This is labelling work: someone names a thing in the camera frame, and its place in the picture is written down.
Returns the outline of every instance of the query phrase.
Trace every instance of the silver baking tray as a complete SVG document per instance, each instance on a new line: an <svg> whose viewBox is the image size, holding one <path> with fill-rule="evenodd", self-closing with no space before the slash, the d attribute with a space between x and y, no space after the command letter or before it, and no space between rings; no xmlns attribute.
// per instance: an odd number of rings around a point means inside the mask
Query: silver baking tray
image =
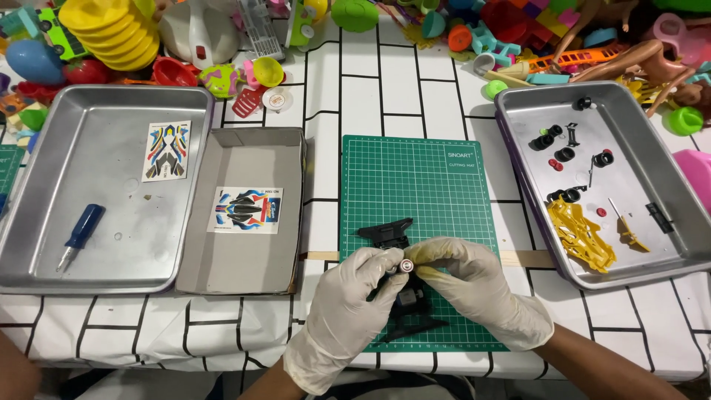
<svg viewBox="0 0 711 400"><path fill-rule="evenodd" d="M576 110L588 96L597 108ZM614 82L546 85L506 90L496 99L496 120L522 181L523 191L559 273L585 290L614 288L660 280L711 268L711 219L643 110L622 85ZM576 122L575 158L561 172L548 160L568 143L558 137L545 150L530 143L540 128ZM614 163L595 167L592 187L578 201L586 218L601 226L600 237L613 247L617 262L603 274L568 256L546 210L547 195L558 189L588 185L592 157L612 151ZM651 249L642 253L621 239L622 232L608 198L625 216L631 231ZM672 221L664 234L646 204L656 203ZM606 210L605 217L596 210Z"/></svg>
<svg viewBox="0 0 711 400"><path fill-rule="evenodd" d="M0 232L0 293L157 293L178 272L213 96L201 88L75 85L54 100ZM141 182L149 124L190 120L185 179ZM106 208L55 269L87 204Z"/></svg>

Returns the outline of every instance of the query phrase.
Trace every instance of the blue screwdriver handle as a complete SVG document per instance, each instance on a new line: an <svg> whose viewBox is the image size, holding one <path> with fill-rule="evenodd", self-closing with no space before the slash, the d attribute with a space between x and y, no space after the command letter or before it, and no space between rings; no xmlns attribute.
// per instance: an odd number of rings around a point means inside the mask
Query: blue screwdriver handle
<svg viewBox="0 0 711 400"><path fill-rule="evenodd" d="M99 222L99 217L104 212L104 207L99 204L89 204L87 208L84 209L84 213L74 225L72 230L72 236L69 238L67 243L64 243L66 247L73 248L84 248L87 243L87 239L91 232L94 230L97 222Z"/></svg>

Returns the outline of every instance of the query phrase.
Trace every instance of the table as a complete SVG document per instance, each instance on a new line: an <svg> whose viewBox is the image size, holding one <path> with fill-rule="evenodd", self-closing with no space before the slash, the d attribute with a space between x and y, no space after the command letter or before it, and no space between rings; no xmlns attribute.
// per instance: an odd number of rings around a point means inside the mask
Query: table
<svg viewBox="0 0 711 400"><path fill-rule="evenodd" d="M283 35L287 21L276 19ZM320 21L308 53L290 51L284 69L294 104L246 120L218 102L214 127L300 126L309 146L301 252L338 250L342 135L478 140L502 251L543 250L521 196L484 80L443 45L423 51L389 17L365 33ZM235 61L247 57L240 51ZM6 72L7 66L0 66ZM12 74L14 83L17 76ZM676 137L654 125L672 152L711 152L711 133ZM2 143L11 143L4 135ZM319 276L332 260L303 262L297 295L275 298L0 296L0 328L31 358L53 367L139 367L218 371L272 365L304 324ZM684 381L705 373L711 340L710 276L583 293L545 266L505 266L514 293L538 296L554 320L651 370ZM516 379L561 379L532 352L368 353L354 367Z"/></svg>

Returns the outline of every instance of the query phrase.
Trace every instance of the gloved hand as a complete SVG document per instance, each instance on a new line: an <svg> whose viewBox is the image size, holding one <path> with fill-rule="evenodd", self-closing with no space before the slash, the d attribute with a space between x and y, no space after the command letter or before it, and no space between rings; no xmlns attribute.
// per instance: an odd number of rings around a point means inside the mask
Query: gloved hand
<svg viewBox="0 0 711 400"><path fill-rule="evenodd" d="M399 248L364 247L321 276L306 323L284 352L284 370L294 383L310 394L323 394L383 330L408 274L390 277L373 301L365 298L385 270L400 261Z"/></svg>
<svg viewBox="0 0 711 400"><path fill-rule="evenodd" d="M498 258L486 246L440 236L406 248L405 257L459 314L482 324L510 350L530 350L553 336L545 306L537 298L511 294Z"/></svg>

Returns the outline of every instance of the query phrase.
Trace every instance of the screwdriver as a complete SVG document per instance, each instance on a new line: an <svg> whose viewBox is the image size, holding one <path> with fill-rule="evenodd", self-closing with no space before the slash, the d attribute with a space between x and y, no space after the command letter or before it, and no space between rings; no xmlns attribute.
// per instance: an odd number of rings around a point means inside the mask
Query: screwdriver
<svg viewBox="0 0 711 400"><path fill-rule="evenodd" d="M67 268L69 263L74 259L77 251L80 248L84 248L87 239L94 230L94 227L96 227L97 222L99 222L99 217L101 217L103 212L104 207L101 207L99 204L87 205L82 216L79 217L79 221L74 225L72 236L69 237L67 243L64 243L64 246L67 247L67 251L64 252L64 256L62 256L62 260L59 262L57 272Z"/></svg>

